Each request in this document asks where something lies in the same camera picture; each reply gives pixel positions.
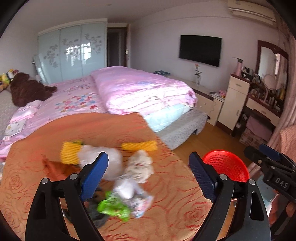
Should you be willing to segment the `person's right hand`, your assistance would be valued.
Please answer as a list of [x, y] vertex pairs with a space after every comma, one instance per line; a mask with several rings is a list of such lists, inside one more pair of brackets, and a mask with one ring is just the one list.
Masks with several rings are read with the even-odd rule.
[[288, 217], [292, 217], [295, 212], [295, 203], [287, 203], [287, 199], [283, 195], [277, 194], [271, 204], [271, 211], [269, 213], [269, 223], [271, 225], [273, 225], [274, 222], [278, 219], [284, 208]]

